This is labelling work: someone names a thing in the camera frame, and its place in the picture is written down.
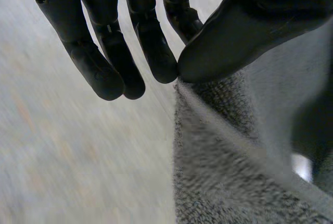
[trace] gray towel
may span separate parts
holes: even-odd
[[[177,223],[333,223],[330,60],[328,23],[226,79],[178,82]],[[293,152],[318,164],[313,183]]]

